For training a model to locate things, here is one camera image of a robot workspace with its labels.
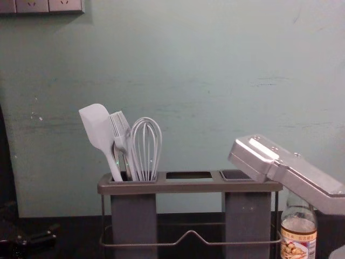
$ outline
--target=wall outlet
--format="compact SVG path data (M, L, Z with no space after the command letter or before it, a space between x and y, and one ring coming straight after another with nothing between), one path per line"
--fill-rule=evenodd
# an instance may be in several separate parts
M16 0L17 13L49 12L48 0Z
M82 11L82 0L49 0L49 11Z
M16 12L15 0L0 0L0 13Z

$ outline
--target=dark countertop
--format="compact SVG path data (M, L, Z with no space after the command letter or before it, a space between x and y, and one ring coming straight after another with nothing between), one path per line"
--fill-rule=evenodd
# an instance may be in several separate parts
M318 259L327 259L336 248L345 244L345 217L328 216L317 213L318 216ZM189 226L190 222L221 222L221 213L191 213L191 214L160 214L158 215L158 239L160 242L175 242L185 231L194 229L209 241L220 241L222 238L221 224ZM173 226L171 223L187 223ZM101 234L101 217L56 217L39 219L19 219L17 225L27 234L46 231L47 228L58 223L61 225L57 232L57 244L54 249L44 251L29 257L29 259L101 259L102 249L98 245ZM106 216L106 225L111 223L110 216ZM205 247L193 236L187 237L174 248L159 250L160 258L164 259L221 259L222 249L219 247Z

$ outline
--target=light blue wall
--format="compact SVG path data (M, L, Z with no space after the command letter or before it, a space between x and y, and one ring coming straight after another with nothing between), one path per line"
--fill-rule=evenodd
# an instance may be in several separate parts
M79 17L0 18L20 215L100 213L108 166L78 115L92 103L157 120L161 170L233 168L234 139L262 133L345 181L344 13L341 0L87 0ZM220 211L219 198L161 195L158 212Z

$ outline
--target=wire handle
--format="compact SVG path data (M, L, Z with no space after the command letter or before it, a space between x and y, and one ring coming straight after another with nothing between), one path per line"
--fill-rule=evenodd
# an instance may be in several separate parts
M104 233L110 228L112 225L108 225ZM251 241L251 242L208 242L206 241L198 232L195 230L188 230L184 233L176 242L174 243L152 243L152 244L106 244L103 242L104 240L104 233L101 234L99 239L99 244L105 248L141 248L141 247L173 247L178 245L186 236L194 235L199 240L201 240L207 246L248 246L248 245L262 245L262 244L278 244L281 242L281 235L278 232L280 239L273 240L273 241Z

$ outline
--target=gray utensil holder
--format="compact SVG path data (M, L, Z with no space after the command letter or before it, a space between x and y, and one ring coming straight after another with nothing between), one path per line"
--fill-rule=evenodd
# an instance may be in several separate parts
M172 247L187 235L195 235L207 246L224 246L225 259L268 259L270 244L280 242L270 239L271 192L280 190L282 185L276 182L257 183L239 170L159 172L155 182L114 182L111 174L106 174L98 183L98 193L102 196L103 219L104 195L111 197L112 225L103 224L100 245L114 249L115 259L157 259L158 247ZM157 242L157 193L209 192L223 193L222 242L208 242L192 229L174 243ZM113 231L113 244L104 240L109 227Z

